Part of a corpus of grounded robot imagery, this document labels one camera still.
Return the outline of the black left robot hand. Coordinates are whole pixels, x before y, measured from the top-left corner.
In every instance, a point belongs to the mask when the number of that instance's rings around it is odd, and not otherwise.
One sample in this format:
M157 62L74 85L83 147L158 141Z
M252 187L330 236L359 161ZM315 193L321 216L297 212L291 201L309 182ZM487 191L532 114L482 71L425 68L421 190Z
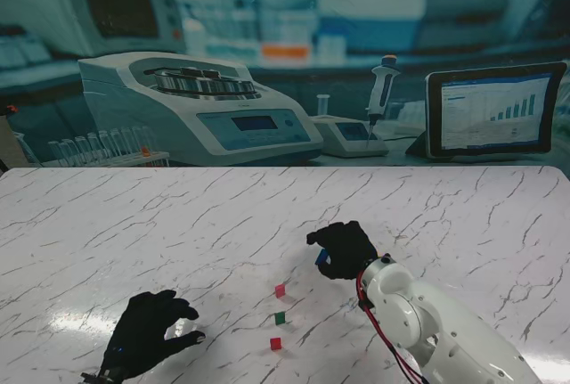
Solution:
M180 319L191 321L198 312L174 290L142 292L128 301L104 352L100 373L113 381L129 380L153 369L172 355L206 339L201 331L166 339L167 329Z

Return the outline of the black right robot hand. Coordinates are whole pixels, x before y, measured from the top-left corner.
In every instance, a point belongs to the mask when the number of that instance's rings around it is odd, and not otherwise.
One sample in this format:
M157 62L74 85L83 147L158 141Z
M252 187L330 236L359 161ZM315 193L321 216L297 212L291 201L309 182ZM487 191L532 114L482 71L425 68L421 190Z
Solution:
M317 268L325 277L353 280L379 255L357 221L336 222L306 236L306 244L318 244L329 254Z

